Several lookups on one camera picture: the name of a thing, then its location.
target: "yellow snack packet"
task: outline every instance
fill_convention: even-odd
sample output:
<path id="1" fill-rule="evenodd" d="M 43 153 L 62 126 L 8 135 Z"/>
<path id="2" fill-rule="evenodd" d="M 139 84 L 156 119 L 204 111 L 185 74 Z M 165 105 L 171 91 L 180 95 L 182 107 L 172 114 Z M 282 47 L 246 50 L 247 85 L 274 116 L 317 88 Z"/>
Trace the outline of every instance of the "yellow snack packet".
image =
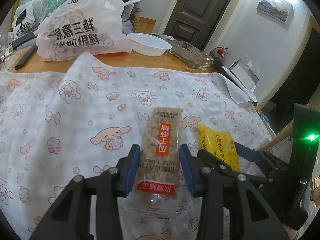
<path id="1" fill-rule="evenodd" d="M 201 149 L 205 149 L 226 164 L 233 171 L 240 172 L 235 143 L 231 133 L 215 131 L 202 124 L 197 124 Z"/>

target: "white plastic bowl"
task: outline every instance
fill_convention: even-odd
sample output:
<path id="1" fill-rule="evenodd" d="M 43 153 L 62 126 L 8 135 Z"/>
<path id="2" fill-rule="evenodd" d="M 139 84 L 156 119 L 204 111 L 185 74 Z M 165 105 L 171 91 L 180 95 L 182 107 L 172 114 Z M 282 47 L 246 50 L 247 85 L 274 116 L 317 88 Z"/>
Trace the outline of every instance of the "white plastic bowl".
<path id="1" fill-rule="evenodd" d="M 172 46 L 165 40 L 145 33 L 129 33 L 132 49 L 140 54 L 158 57 Z"/>

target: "dark doorway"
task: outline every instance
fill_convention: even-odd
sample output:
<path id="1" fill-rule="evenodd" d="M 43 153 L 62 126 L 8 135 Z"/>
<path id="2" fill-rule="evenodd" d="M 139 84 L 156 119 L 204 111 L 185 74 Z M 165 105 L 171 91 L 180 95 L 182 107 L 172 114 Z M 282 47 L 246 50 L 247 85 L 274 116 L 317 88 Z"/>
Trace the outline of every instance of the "dark doorway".
<path id="1" fill-rule="evenodd" d="M 164 34 L 204 50 L 230 0 L 178 0 Z"/>
<path id="2" fill-rule="evenodd" d="M 293 118 L 293 103 L 305 105 L 320 84 L 320 34 L 312 29 L 298 63 L 280 89 L 271 98 L 273 108 L 262 112 L 278 133 Z"/>

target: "green led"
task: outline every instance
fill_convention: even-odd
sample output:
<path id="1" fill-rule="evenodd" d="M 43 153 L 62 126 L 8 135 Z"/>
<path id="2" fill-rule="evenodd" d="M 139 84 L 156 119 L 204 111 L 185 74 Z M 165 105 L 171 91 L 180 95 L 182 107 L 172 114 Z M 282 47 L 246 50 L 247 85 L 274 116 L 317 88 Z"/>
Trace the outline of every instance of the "green led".
<path id="1" fill-rule="evenodd" d="M 306 139 L 310 140 L 311 142 L 318 138 L 319 138 L 319 135 L 315 135 L 315 134 L 310 134 L 308 137 L 306 137 Z"/>

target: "metal bolt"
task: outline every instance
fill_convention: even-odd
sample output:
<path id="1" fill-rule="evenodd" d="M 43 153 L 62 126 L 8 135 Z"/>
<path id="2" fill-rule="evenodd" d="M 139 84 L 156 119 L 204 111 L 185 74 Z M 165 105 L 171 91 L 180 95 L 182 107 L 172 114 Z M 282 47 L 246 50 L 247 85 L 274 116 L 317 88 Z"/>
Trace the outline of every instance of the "metal bolt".
<path id="1" fill-rule="evenodd" d="M 110 174 L 115 174 L 115 173 L 118 173 L 119 170 L 117 167 L 111 167 L 111 168 L 109 168 L 108 171 Z"/>
<path id="2" fill-rule="evenodd" d="M 247 177 L 244 174 L 239 174 L 238 179 L 239 179 L 239 181 L 245 181 L 247 179 Z"/>
<path id="3" fill-rule="evenodd" d="M 201 171 L 202 171 L 203 173 L 210 173 L 210 172 L 211 172 L 211 169 L 210 169 L 209 167 L 203 167 L 203 168 L 201 169 Z"/>
<path id="4" fill-rule="evenodd" d="M 73 178 L 73 180 L 74 180 L 75 182 L 80 182 L 82 179 L 83 179 L 82 175 L 76 175 L 76 176 Z"/>

